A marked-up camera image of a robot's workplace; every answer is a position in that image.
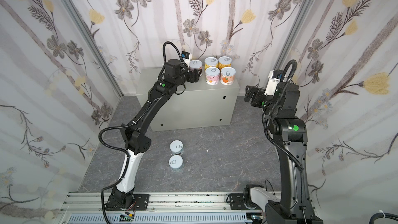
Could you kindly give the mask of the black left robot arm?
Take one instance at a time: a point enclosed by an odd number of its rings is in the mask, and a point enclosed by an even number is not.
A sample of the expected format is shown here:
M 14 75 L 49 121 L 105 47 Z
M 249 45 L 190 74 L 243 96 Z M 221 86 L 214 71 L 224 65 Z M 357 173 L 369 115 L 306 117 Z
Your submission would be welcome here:
M 167 103 L 179 86 L 186 83 L 197 83 L 202 74 L 201 69 L 189 69 L 191 54 L 186 51 L 177 51 L 176 59 L 166 59 L 167 45 L 176 48 L 171 41 L 166 41 L 162 46 L 163 66 L 158 74 L 158 79 L 148 91 L 148 98 L 138 114 L 128 123 L 115 127 L 102 129 L 98 134 L 99 142 L 112 150 L 125 154 L 123 168 L 119 179 L 101 189 L 101 207 L 106 223 L 109 223 L 107 210 L 130 210 L 134 208 L 135 179 L 139 164 L 144 153 L 151 145 L 151 139 L 146 132 L 159 110 Z M 120 130 L 125 146 L 123 148 L 107 144 L 103 134 L 111 130 Z

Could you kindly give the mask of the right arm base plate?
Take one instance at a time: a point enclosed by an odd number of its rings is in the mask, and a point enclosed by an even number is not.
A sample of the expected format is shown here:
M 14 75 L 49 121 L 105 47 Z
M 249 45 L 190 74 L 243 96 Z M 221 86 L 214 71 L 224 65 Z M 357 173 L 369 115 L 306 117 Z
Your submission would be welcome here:
M 243 193 L 229 194 L 226 198 L 226 203 L 230 205 L 231 210 L 259 209 L 257 205 L 247 203 Z

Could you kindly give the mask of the pink label can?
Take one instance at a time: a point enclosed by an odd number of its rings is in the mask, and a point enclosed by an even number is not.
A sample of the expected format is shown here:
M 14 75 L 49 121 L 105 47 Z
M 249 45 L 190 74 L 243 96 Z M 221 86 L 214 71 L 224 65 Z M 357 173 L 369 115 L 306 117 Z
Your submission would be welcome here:
M 205 70 L 205 81 L 208 85 L 217 85 L 220 81 L 220 69 L 217 67 L 209 67 Z

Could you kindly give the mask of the purple label can front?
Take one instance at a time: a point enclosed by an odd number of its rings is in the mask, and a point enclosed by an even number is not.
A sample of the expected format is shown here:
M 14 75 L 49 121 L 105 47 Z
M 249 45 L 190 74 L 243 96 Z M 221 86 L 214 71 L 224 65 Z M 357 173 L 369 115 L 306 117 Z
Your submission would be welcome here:
M 202 69 L 203 63 L 200 60 L 191 60 L 189 64 L 189 69 L 191 71 L 195 69 Z

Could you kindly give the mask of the orange persimmon label can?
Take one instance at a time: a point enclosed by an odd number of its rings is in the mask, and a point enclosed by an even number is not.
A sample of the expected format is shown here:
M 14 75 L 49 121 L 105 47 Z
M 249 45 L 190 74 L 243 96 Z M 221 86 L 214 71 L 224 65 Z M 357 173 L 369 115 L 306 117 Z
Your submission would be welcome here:
M 221 83 L 223 85 L 229 86 L 234 83 L 236 70 L 232 67 L 224 67 L 220 71 L 221 73 Z

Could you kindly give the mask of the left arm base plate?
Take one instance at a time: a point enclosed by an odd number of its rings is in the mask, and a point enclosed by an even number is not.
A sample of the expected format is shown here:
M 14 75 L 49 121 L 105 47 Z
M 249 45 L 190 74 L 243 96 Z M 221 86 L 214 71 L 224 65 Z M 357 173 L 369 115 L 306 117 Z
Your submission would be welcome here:
M 105 209 L 109 211 L 146 211 L 149 197 L 149 194 L 110 195 L 105 202 Z

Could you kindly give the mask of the yellow white label can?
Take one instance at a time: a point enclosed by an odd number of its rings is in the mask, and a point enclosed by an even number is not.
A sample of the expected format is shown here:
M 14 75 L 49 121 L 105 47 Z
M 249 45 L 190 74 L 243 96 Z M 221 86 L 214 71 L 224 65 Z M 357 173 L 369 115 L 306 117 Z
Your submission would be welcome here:
M 208 57 L 204 60 L 204 62 L 205 62 L 205 69 L 208 69 L 209 67 L 218 68 L 218 59 L 215 57 Z

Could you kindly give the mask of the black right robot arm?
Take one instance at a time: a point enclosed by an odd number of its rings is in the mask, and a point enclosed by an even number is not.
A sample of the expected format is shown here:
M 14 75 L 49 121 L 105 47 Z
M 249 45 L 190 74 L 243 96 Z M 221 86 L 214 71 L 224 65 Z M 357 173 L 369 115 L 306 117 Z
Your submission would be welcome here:
M 261 108 L 266 139 L 276 148 L 280 164 L 282 191 L 280 200 L 261 187 L 245 189 L 248 207 L 263 210 L 267 224 L 322 224 L 312 205 L 306 172 L 307 127 L 296 116 L 300 97 L 293 81 L 297 62 L 291 60 L 283 70 L 270 72 L 266 88 L 246 86 L 245 102 Z

